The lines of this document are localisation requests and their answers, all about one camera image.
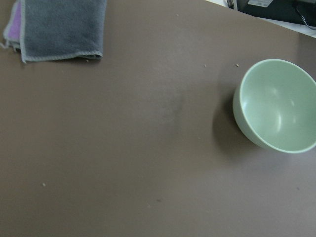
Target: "purple cloth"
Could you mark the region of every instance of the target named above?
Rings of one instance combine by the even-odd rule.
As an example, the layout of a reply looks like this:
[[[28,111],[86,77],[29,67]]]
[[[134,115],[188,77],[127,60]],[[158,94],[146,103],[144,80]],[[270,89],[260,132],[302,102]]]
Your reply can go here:
[[[20,41],[21,30],[21,2],[19,1],[15,10],[12,25],[9,28],[8,37],[11,40]]]

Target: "black device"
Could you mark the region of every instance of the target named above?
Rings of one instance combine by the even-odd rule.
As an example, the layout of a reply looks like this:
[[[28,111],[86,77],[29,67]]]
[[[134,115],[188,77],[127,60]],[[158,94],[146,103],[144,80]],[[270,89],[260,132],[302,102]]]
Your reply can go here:
[[[316,27],[316,0],[236,0],[235,4],[238,11],[252,16]]]

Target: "white surface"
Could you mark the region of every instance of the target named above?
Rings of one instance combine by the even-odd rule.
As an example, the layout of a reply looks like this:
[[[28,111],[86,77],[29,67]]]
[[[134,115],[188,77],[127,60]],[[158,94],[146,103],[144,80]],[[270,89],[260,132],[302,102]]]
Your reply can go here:
[[[206,0],[206,1],[213,2],[213,3],[219,4],[219,5],[228,7],[226,0]],[[269,21],[269,22],[272,22],[274,24],[283,26],[285,28],[288,28],[288,29],[291,29],[291,30],[294,30],[294,31],[297,31],[297,32],[300,32],[300,33],[303,33],[303,34],[306,34],[308,36],[312,36],[312,37],[316,38],[316,31],[309,29],[307,26],[283,22],[283,21],[264,19],[264,18],[262,18],[262,19],[265,21]]]

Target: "gray cloth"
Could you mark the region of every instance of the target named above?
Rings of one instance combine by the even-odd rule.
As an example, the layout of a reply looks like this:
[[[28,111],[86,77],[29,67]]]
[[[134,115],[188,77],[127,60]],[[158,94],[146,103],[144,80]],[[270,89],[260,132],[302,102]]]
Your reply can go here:
[[[106,0],[21,0],[22,61],[101,58]]]

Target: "cloth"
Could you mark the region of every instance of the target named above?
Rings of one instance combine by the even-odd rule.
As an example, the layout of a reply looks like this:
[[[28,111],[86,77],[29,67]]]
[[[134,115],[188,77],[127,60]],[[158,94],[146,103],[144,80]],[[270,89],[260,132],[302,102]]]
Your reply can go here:
[[[100,59],[106,0],[18,0],[3,33],[22,61]]]

